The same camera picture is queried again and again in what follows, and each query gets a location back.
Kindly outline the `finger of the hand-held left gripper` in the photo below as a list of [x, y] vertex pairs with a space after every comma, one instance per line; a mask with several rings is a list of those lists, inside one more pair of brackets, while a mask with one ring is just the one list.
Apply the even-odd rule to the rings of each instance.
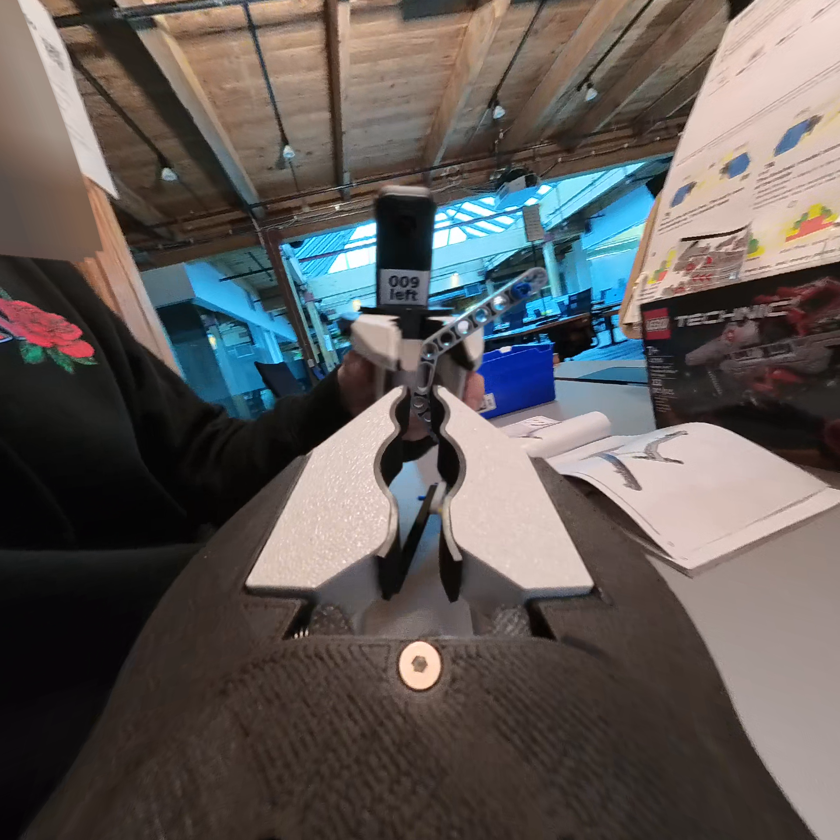
[[354, 352], [374, 366], [374, 386], [385, 389], [401, 370], [403, 333], [393, 314], [362, 313], [350, 325]]
[[464, 335], [458, 327], [462, 318], [451, 318], [434, 333], [437, 346], [434, 385], [453, 394], [464, 394], [469, 377], [478, 372], [484, 356], [484, 329]]

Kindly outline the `grey angled toy beam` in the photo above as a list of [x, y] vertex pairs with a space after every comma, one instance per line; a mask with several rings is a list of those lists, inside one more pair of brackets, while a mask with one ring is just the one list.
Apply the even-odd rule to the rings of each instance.
[[432, 423], [430, 395], [438, 360], [473, 335], [483, 333], [487, 324], [532, 298], [549, 282], [545, 268], [530, 268], [425, 339], [419, 351], [412, 408], [427, 427]]

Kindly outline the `person's left forearm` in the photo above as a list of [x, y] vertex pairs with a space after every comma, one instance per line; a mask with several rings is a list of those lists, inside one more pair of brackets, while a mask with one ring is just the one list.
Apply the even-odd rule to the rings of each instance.
[[321, 415], [320, 385], [330, 375], [310, 393], [284, 397], [252, 421], [203, 405], [175, 458], [178, 489], [200, 523], [223, 524], [296, 458], [340, 430], [331, 433]]

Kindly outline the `black desk pad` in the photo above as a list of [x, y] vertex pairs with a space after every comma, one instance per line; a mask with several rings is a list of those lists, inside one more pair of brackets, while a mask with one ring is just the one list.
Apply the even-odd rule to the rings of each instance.
[[598, 385], [643, 386], [649, 384], [646, 365], [614, 365], [579, 375], [555, 375], [557, 382], [586, 382]]

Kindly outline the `grey desk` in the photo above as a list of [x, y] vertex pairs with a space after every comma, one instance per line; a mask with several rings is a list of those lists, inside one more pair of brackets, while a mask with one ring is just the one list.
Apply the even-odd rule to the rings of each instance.
[[838, 838], [838, 508], [742, 549], [687, 576], [627, 537], [607, 505], [579, 480], [551, 479], [573, 540], [598, 586], [631, 619], [642, 654], [655, 612], [679, 602], [715, 661], [731, 704], [756, 753], [816, 838]]

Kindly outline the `person's left hand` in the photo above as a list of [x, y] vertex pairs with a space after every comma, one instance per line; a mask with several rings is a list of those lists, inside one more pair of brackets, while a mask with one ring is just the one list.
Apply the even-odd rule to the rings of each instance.
[[[478, 411], [485, 395], [482, 376], [457, 363], [450, 366], [458, 379], [458, 394], [462, 402]], [[320, 389], [325, 394], [321, 415], [323, 425], [331, 433], [341, 429], [376, 402], [376, 376], [379, 372], [372, 362], [351, 351], [339, 368], [321, 383]]]

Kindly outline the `blue bin with marker label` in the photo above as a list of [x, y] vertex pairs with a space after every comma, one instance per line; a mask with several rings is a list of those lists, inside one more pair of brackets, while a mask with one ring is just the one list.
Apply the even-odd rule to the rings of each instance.
[[553, 356], [553, 345], [547, 342], [485, 352], [479, 373], [485, 392], [496, 397], [497, 410], [479, 414], [491, 419], [554, 402]]

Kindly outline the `black office chair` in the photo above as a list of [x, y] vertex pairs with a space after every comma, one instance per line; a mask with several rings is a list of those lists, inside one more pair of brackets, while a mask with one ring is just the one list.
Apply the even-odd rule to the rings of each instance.
[[307, 385], [302, 384], [295, 377], [291, 368], [285, 362], [265, 363], [256, 361], [254, 366], [265, 386], [277, 399], [303, 395], [309, 390]]

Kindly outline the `white ceiling projector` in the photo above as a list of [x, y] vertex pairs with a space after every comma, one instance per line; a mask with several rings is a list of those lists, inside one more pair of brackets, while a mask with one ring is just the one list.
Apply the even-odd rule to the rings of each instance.
[[492, 194], [499, 213], [520, 208], [539, 194], [542, 185], [534, 171], [519, 165], [503, 170], [494, 184]]

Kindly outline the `sign on pole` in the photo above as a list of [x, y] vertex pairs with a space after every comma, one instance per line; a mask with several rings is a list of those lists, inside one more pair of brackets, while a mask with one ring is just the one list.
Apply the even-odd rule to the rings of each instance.
[[542, 293], [542, 289], [549, 283], [549, 276], [544, 267], [544, 262], [540, 261], [538, 254], [545, 244], [545, 231], [539, 204], [525, 203], [521, 208], [521, 215], [526, 239], [531, 248], [533, 268], [530, 270], [530, 275], [534, 279], [535, 288], [539, 290], [539, 293]]

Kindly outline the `white instruction booklet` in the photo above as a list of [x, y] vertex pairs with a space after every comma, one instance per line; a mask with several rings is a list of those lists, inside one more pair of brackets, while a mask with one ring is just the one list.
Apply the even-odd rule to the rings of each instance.
[[603, 413], [587, 413], [533, 416], [500, 430], [598, 491], [688, 576], [838, 508], [837, 489], [716, 425], [622, 436]]

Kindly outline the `clear toy sticker sheet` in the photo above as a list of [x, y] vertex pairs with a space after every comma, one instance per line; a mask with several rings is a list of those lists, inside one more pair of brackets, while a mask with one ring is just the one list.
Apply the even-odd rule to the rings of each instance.
[[727, 285], [740, 279], [752, 240], [752, 226], [683, 237], [672, 272], [686, 283]]

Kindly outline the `person in black sweatshirt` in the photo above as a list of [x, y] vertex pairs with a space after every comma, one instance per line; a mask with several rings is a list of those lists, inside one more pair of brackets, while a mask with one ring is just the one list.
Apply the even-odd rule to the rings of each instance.
[[2, 838], [16, 838], [75, 760], [149, 615], [225, 524], [197, 520], [175, 458], [203, 405], [231, 416], [73, 265], [4, 256], [1, 286], [1, 811]]

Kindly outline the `black printed toy box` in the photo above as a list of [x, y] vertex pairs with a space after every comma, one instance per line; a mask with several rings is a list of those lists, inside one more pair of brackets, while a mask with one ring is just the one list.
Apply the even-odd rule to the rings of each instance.
[[657, 428], [723, 427], [800, 466], [839, 469], [839, 265], [641, 307]]

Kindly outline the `brown board with instruction sheets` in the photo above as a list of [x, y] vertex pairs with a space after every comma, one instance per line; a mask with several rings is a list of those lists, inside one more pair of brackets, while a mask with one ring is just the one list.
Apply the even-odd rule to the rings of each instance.
[[672, 272], [679, 241], [746, 224], [740, 279], [838, 263], [839, 2], [751, 2], [728, 24], [655, 199], [619, 324], [720, 287]]

